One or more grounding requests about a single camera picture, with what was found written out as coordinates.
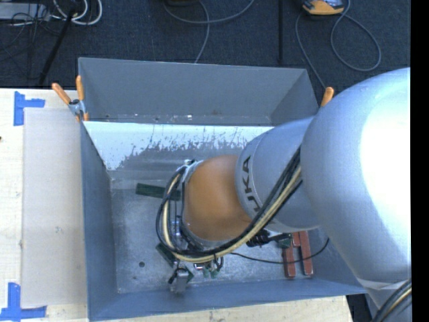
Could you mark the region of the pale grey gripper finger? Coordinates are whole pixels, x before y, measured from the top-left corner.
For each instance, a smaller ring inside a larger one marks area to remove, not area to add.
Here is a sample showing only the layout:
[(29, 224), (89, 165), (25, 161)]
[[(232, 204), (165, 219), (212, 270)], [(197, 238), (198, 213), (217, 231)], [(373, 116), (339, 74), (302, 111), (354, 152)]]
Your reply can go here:
[(188, 271), (183, 267), (178, 267), (169, 279), (170, 291), (183, 293), (188, 283)]

